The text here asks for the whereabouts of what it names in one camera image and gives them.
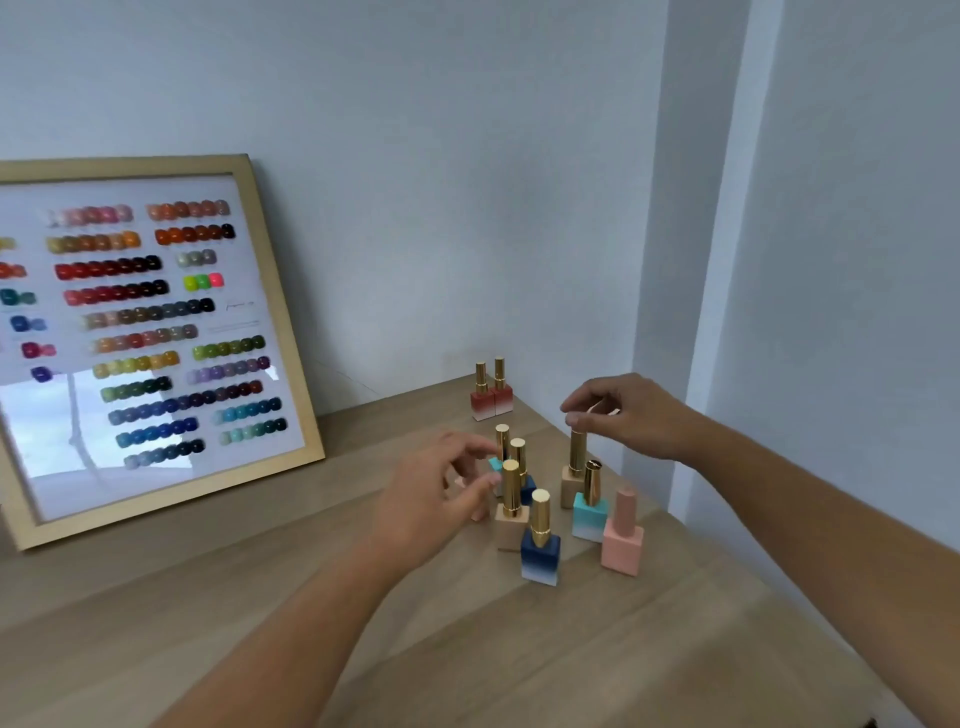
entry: gold bottle cap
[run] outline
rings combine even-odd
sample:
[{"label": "gold bottle cap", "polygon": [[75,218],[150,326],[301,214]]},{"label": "gold bottle cap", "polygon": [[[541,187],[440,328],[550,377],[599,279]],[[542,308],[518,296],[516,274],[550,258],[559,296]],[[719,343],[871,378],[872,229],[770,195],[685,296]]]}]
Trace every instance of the gold bottle cap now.
[{"label": "gold bottle cap", "polygon": [[570,470],[575,475],[584,474],[584,466],[587,464],[587,434],[570,430]]},{"label": "gold bottle cap", "polygon": [[510,456],[520,464],[520,479],[527,474],[527,441],[515,437],[510,441]]},{"label": "gold bottle cap", "polygon": [[507,386],[506,367],[503,363],[503,357],[498,356],[493,360],[493,389],[503,389]]},{"label": "gold bottle cap", "polygon": [[497,457],[500,458],[500,461],[510,459],[510,451],[507,449],[507,445],[510,442],[510,426],[509,425],[497,425],[496,426],[496,448],[499,450]]},{"label": "gold bottle cap", "polygon": [[478,395],[487,394],[487,362],[477,362],[477,381],[476,388]]},{"label": "gold bottle cap", "polygon": [[550,494],[542,488],[534,491],[530,501],[530,531],[534,543],[543,548],[550,540]]},{"label": "gold bottle cap", "polygon": [[587,461],[587,473],[584,476],[584,502],[587,505],[596,505],[600,502],[600,469],[603,465],[599,460]]},{"label": "gold bottle cap", "polygon": [[520,464],[503,461],[503,513],[508,519],[520,515]]}]

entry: forearm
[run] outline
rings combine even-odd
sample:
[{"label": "forearm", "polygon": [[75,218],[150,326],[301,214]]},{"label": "forearm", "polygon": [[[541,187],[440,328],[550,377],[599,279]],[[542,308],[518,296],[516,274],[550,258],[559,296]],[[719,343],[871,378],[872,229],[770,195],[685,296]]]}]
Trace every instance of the forearm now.
[{"label": "forearm", "polygon": [[716,423],[686,461],[925,724],[960,724],[960,555]]},{"label": "forearm", "polygon": [[312,576],[155,728],[312,725],[400,574],[369,542]]}]

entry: red gradient bottle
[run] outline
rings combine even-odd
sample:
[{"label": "red gradient bottle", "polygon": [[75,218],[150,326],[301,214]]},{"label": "red gradient bottle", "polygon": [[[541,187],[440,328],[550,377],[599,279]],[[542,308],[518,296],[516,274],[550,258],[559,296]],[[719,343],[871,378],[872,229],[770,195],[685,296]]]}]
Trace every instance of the red gradient bottle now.
[{"label": "red gradient bottle", "polygon": [[475,391],[470,393],[470,409],[477,422],[488,420],[496,414],[493,406],[493,392],[487,387],[487,362],[477,362],[477,380]]},{"label": "red gradient bottle", "polygon": [[493,360],[493,413],[505,415],[514,411],[514,388],[507,384],[503,357]]}]

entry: human hand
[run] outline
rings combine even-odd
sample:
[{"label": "human hand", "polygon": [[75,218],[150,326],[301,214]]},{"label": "human hand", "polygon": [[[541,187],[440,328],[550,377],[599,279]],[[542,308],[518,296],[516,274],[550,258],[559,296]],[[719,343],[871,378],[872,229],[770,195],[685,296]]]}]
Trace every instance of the human hand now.
[{"label": "human hand", "polygon": [[[447,432],[400,460],[376,504],[371,535],[399,577],[432,559],[486,501],[500,474],[477,477],[477,460],[496,453],[496,443],[485,437]],[[450,466],[469,483],[453,499],[444,493]]]},{"label": "human hand", "polygon": [[566,423],[578,432],[594,432],[643,455],[681,462],[711,422],[638,374],[588,379],[560,410],[568,413]]}]

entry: swatch chart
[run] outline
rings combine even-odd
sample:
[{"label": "swatch chart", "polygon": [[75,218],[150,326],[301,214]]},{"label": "swatch chart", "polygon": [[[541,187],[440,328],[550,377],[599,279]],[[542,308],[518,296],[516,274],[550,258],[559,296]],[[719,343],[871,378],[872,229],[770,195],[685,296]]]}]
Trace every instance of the swatch chart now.
[{"label": "swatch chart", "polygon": [[43,521],[303,447],[232,175],[0,185],[0,416]]}]

